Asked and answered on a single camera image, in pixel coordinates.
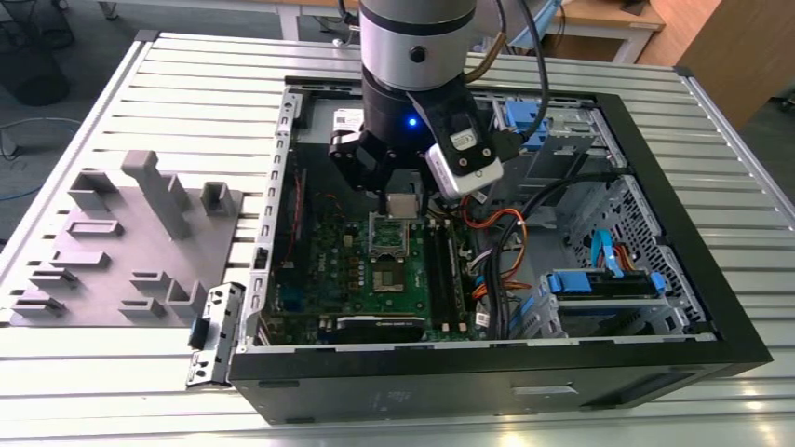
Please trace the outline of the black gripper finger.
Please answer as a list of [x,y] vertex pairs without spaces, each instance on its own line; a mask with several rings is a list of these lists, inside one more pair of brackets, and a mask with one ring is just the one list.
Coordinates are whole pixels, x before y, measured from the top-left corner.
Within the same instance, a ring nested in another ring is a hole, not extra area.
[[387,216],[391,219],[421,219],[427,214],[433,193],[433,177],[423,160],[387,161]]
[[378,211],[387,214],[390,149],[370,131],[334,131],[329,158],[354,191],[367,191],[378,199]]

